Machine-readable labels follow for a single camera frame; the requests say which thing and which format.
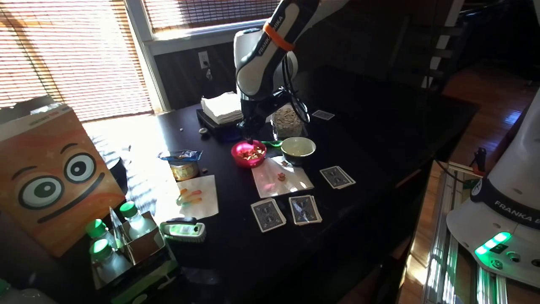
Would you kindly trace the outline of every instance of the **cartoon eyes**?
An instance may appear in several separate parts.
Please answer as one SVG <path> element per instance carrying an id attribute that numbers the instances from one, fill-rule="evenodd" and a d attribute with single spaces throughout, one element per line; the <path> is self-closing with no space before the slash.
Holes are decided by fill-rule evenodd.
<path id="1" fill-rule="evenodd" d="M 95 170 L 95 162 L 87 154 L 75 154 L 65 164 L 63 174 L 70 182 L 84 182 Z"/>
<path id="2" fill-rule="evenodd" d="M 87 154 L 72 155 L 63 174 L 70 182 L 84 182 L 95 172 L 95 162 Z M 63 192 L 63 186 L 57 177 L 40 176 L 26 182 L 19 191 L 19 203 L 30 209 L 40 209 L 53 204 Z"/>
<path id="3" fill-rule="evenodd" d="M 19 203 L 31 209 L 46 208 L 62 196 L 62 182 L 52 176 L 31 179 L 19 191 Z"/>

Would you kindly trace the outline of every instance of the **black table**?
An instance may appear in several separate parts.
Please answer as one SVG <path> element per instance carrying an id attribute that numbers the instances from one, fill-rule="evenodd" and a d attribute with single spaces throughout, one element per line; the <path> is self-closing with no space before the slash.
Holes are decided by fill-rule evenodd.
<path id="1" fill-rule="evenodd" d="M 311 118 L 308 137 L 316 150 L 301 164 L 315 186 L 306 192 L 315 196 L 323 223 L 291 225 L 284 198 L 276 198 L 288 223 L 259 233 L 249 209 L 259 199 L 251 172 L 229 155 L 241 137 L 224 132 L 200 138 L 197 106 L 160 115 L 156 137 L 166 140 L 168 150 L 203 152 L 200 167 L 215 177 L 219 214 L 203 219 L 202 243 L 170 243 L 183 279 L 153 302 L 335 301 L 409 233 L 406 226 L 413 226 L 409 221 L 416 216 L 409 201 L 423 192 L 424 167 L 448 155 L 475 111 L 465 101 L 332 67 L 298 79 L 310 111 L 335 113 L 330 122 Z M 340 165 L 357 184 L 330 189 L 318 174 L 328 165 Z M 40 287 L 53 299 L 92 302 L 84 246 L 57 263 L 35 245 L 21 243 L 16 250 L 26 253 L 25 260 L 8 255 L 3 263 L 11 265 L 1 265 L 4 272 L 18 265 L 31 272 L 40 265 L 38 275 L 46 275 Z"/>
<path id="2" fill-rule="evenodd" d="M 268 294 L 286 294 L 283 282 L 296 277 L 301 267 L 313 274 L 315 263 L 323 268 L 325 262 L 337 263 L 333 258 L 347 258 L 349 253 L 360 253 L 360 248 L 369 248 L 365 255 L 370 260 L 379 257 L 386 248 L 372 230 L 396 221 L 391 218 L 397 216 L 392 208 L 406 209 L 406 204 L 392 206 L 389 192 L 396 192 L 396 184 L 431 159 L 443 159 L 475 110 L 458 100 L 332 67 L 306 74 L 300 91 L 310 111 L 322 108 L 335 113 L 330 122 L 313 118 L 308 123 L 316 152 L 301 167 L 315 186 L 306 192 L 315 196 L 323 218 L 322 225 L 313 226 L 293 226 L 283 196 L 276 201 L 288 225 L 259 233 L 249 209 L 259 199 L 251 172 L 239 169 L 229 155 L 230 145 L 241 137 L 230 132 L 200 140 L 195 106 L 158 116 L 168 149 L 203 150 L 200 167 L 215 176 L 219 214 L 205 219 L 205 241 L 170 246 L 180 265 L 203 268 L 210 280 L 219 280 L 212 287 L 217 297 L 232 302 L 269 299 Z M 330 189 L 318 169 L 335 164 L 357 184 Z M 374 236 L 360 236 L 365 228 Z"/>

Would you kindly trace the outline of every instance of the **window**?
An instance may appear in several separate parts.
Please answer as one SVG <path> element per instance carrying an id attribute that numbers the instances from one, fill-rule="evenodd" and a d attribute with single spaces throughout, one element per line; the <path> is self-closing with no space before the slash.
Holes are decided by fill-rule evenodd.
<path id="1" fill-rule="evenodd" d="M 41 94 L 82 122 L 151 113 L 122 0 L 0 2 L 0 106 Z"/>
<path id="2" fill-rule="evenodd" d="M 151 34 L 266 18 L 278 0 L 143 0 Z"/>

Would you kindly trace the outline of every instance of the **red object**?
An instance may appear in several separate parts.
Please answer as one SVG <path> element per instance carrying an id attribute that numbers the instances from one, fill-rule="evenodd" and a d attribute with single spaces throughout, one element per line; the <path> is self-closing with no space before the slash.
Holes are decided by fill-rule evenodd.
<path id="1" fill-rule="evenodd" d="M 266 145 L 257 140 L 241 140 L 230 147 L 230 155 L 241 167 L 256 167 L 266 159 Z"/>

